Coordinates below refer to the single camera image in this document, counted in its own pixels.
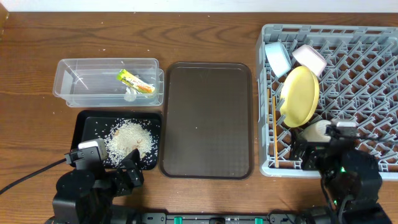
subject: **brown tray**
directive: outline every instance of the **brown tray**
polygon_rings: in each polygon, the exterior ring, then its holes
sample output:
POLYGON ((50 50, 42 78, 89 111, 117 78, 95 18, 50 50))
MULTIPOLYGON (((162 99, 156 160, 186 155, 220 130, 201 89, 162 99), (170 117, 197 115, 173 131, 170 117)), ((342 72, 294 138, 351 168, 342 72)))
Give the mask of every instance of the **brown tray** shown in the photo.
POLYGON ((160 169, 168 177, 244 179, 253 170, 251 72, 240 63, 173 64, 160 169))

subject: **wooden table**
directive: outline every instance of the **wooden table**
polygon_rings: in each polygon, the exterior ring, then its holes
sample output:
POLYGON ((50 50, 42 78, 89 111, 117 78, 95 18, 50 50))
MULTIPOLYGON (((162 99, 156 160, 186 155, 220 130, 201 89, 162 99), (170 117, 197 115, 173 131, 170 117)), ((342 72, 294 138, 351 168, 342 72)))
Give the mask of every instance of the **wooden table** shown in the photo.
MULTIPOLYGON (((153 57, 164 70, 174 62, 242 62, 255 71, 254 46, 264 24, 398 26, 397 14, 307 13, 16 13, 0 42, 0 186, 63 157, 77 114, 52 94, 63 58, 153 57)), ((257 102, 255 73, 253 102, 257 102)), ((267 213, 325 205, 320 180, 264 177, 258 168, 257 103, 253 107, 256 166, 246 180, 170 179, 159 168, 117 204, 170 213, 267 213)), ((118 108, 156 110, 158 108, 118 108)), ((0 223, 43 223, 53 215, 65 164, 0 196, 0 223)), ((384 182, 380 203, 398 222, 398 182, 384 182)))

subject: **plastic bin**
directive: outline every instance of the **plastic bin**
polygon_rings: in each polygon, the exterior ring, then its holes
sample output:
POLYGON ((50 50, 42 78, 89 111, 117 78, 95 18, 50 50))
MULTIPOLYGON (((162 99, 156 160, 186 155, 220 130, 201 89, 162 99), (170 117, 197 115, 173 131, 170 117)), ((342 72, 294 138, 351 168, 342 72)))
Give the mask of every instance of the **plastic bin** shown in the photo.
MULTIPOLYGON (((280 108, 280 91, 287 75, 275 78, 264 45, 282 42, 293 67, 292 52, 311 45, 327 62, 318 77, 320 97, 307 125, 320 119, 355 121, 359 132, 373 138, 397 140, 398 133, 398 28, 267 24, 256 44, 256 76, 259 91, 259 167, 265 176, 319 178, 317 171, 301 170, 302 161, 290 161, 290 129, 281 118, 273 120, 271 96, 280 108), (273 154, 274 130, 278 129, 278 161, 273 154)), ((358 146, 378 159, 384 180, 398 180, 398 144, 362 141, 358 146)))
POLYGON ((154 58, 82 58, 58 63, 53 94, 70 107, 159 106, 163 103, 164 73, 154 58), (126 69, 155 87, 151 94, 124 99, 126 86, 116 75, 126 69))

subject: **yellow plate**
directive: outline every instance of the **yellow plate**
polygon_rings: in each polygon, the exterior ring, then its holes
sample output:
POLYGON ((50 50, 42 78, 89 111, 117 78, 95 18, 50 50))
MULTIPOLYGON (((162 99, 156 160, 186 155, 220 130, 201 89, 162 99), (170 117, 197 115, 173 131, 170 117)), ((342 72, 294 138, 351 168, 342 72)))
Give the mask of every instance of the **yellow plate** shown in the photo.
POLYGON ((280 113, 286 115, 284 123, 291 128, 305 124, 317 108, 317 77, 305 66, 295 68, 287 76, 280 98, 285 99, 280 107, 280 113))

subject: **white wall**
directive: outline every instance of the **white wall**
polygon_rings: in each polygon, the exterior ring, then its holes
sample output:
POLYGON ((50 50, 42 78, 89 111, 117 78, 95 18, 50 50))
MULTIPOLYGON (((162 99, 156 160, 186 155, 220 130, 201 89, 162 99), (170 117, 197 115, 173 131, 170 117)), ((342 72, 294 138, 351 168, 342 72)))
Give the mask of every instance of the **white wall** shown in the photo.
POLYGON ((0 0, 10 12, 398 12, 398 0, 0 0))

